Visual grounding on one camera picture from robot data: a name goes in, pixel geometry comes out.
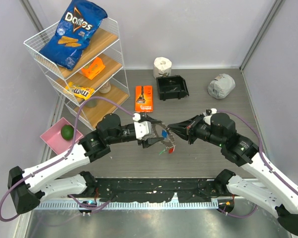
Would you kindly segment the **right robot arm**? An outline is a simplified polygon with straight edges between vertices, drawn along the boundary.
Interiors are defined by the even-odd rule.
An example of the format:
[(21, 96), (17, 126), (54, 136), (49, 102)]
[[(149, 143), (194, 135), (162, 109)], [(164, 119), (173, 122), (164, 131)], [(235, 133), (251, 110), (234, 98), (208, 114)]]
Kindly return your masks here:
[(218, 194), (244, 197), (277, 218), (285, 230), (298, 236), (298, 185), (269, 161), (261, 144), (257, 145), (237, 132), (235, 121), (228, 114), (210, 109), (189, 120), (169, 124), (168, 128), (189, 144), (200, 139), (220, 147), (228, 161), (252, 174), (265, 186), (260, 188), (229, 170), (223, 170), (216, 177)]

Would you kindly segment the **blue tag key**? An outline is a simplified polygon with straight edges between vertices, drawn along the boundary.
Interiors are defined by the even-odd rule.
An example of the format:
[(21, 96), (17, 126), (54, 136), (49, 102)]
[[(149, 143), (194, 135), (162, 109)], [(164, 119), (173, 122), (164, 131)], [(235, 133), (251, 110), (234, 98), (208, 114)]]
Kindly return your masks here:
[(161, 135), (162, 135), (164, 138), (167, 138), (167, 137), (168, 137), (168, 133), (167, 133), (167, 131), (164, 130), (164, 129), (162, 130)]

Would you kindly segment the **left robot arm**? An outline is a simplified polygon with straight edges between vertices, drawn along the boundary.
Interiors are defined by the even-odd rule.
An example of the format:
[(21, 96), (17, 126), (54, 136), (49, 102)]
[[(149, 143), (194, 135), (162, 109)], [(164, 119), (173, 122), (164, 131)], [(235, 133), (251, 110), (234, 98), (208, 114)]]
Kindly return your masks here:
[(133, 123), (122, 125), (117, 114), (107, 114), (96, 129), (82, 137), (72, 149), (31, 168), (16, 166), (10, 169), (8, 188), (16, 213), (27, 213), (44, 200), (57, 195), (93, 196), (96, 183), (90, 173), (82, 172), (72, 179), (61, 176), (109, 154), (111, 144), (136, 141), (143, 148), (148, 148), (163, 141), (162, 137), (151, 136), (153, 126), (161, 123), (145, 113), (136, 113)]

